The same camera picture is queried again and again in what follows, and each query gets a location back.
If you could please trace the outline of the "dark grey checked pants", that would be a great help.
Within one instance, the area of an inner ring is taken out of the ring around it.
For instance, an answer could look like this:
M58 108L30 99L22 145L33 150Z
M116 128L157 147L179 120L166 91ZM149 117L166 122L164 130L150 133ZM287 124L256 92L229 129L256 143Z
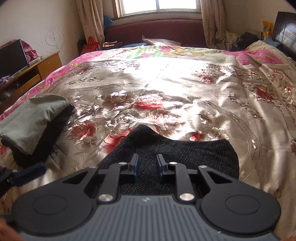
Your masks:
M107 169L118 162L129 162L139 155L139 173L135 184L125 184L121 192L127 195L166 195L175 192L175 185L161 184L157 175L157 154L166 162L175 161L189 169L206 165L232 178L239 178L238 156L228 140L208 142L175 141L165 138L145 125L137 126L98 165Z

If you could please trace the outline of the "black clothing heap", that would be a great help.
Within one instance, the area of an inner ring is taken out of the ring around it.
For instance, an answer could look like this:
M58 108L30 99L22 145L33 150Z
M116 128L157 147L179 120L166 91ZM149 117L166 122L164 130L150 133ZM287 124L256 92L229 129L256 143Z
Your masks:
M255 34L245 32L236 39L232 45L231 52L243 51L252 43L257 41L259 41L259 37L257 37Z

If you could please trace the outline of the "black folded garment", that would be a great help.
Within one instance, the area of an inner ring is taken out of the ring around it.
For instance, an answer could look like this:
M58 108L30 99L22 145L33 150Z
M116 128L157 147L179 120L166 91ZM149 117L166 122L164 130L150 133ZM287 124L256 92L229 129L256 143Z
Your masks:
M29 168L39 162L45 163L56 139L59 137L62 129L66 126L67 121L71 117L73 110L74 106L70 104L51 122L47 123L43 135L31 155L25 155L9 141L1 140L1 143L12 150L15 163L23 169Z

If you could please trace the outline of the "grey green folded garment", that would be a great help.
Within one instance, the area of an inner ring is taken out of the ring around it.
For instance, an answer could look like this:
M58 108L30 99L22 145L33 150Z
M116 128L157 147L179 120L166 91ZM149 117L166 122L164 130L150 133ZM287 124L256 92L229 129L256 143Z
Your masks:
M69 106L67 98L46 94L31 97L1 121L1 139L25 155L31 155L51 122Z

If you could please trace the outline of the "wooden side cabinet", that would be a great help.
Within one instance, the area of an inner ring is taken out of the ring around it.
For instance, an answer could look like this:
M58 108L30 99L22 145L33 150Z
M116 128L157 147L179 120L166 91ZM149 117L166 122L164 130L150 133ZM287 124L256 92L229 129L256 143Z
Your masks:
M56 52L16 74L9 82L1 86L1 114L28 90L61 66L59 52Z

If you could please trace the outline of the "floral satin bedspread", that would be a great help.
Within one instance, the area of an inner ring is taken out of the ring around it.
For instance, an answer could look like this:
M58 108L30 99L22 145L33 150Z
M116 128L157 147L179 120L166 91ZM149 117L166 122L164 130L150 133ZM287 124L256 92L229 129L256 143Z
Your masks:
M226 139L239 180L281 205L280 237L295 236L295 62L262 41L245 51L144 46L87 53L24 93L1 118L33 96L66 97L75 112L41 178L1 199L94 167L138 125L180 141Z

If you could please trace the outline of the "black monitor screen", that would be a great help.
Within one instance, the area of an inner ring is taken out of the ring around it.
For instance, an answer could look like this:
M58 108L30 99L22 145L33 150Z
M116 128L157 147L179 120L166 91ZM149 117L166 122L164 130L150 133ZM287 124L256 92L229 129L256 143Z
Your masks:
M1 47L0 75L13 76L29 65L20 39Z

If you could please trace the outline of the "pink cloth on cabinet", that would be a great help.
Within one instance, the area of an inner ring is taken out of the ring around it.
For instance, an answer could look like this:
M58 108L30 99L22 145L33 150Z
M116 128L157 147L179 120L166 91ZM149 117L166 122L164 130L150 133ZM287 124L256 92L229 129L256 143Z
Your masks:
M1 45L1 62L18 61L30 63L39 55L27 42L17 39Z

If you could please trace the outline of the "red plastic bag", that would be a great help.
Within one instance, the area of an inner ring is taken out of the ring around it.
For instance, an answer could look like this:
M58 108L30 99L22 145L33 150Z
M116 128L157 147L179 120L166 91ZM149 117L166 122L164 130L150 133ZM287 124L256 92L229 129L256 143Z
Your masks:
M92 36L90 36L88 38L87 44L83 45L80 55L97 51L98 47L99 47L99 42L97 42Z

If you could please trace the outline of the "maroon padded bench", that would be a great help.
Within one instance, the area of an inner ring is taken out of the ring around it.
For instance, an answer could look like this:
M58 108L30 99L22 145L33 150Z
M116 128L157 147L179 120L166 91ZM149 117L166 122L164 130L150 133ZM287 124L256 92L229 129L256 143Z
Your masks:
M183 47L207 47L201 20L154 20L115 26L106 32L105 41L129 45L140 43L142 36L177 41Z

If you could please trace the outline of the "beige window curtain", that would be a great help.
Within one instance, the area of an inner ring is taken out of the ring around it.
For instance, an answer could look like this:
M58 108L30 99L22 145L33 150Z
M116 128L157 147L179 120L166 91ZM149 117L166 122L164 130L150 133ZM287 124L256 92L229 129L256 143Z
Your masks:
M85 38L93 37L101 49L105 41L102 0L76 0Z

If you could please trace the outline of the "right beige curtain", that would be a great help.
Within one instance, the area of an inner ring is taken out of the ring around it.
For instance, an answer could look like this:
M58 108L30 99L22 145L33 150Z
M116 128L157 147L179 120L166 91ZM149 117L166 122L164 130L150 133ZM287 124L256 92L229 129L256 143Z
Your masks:
M226 15L222 0L201 0L201 14L206 44L211 49L226 50Z

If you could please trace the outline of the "yellow orange snack bag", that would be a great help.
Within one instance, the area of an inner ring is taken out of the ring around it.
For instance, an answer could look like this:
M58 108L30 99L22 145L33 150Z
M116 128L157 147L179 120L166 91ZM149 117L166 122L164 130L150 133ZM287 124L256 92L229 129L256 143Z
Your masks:
M271 38L273 35L273 23L269 21L262 21L263 24L263 29L262 29L262 34L263 34L263 39Z

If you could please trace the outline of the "dark wooden headboard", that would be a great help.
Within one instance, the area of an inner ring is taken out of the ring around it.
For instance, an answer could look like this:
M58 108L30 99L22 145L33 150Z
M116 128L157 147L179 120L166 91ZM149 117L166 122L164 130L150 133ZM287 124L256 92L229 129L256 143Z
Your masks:
M279 11L275 20L272 40L295 59L295 13Z

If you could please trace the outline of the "window with white frame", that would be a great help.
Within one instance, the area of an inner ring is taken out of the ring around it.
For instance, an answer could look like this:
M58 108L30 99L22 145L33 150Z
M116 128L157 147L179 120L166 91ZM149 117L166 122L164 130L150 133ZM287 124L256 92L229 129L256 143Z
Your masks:
M114 4L118 17L175 11L201 12L198 0L119 0L114 1Z

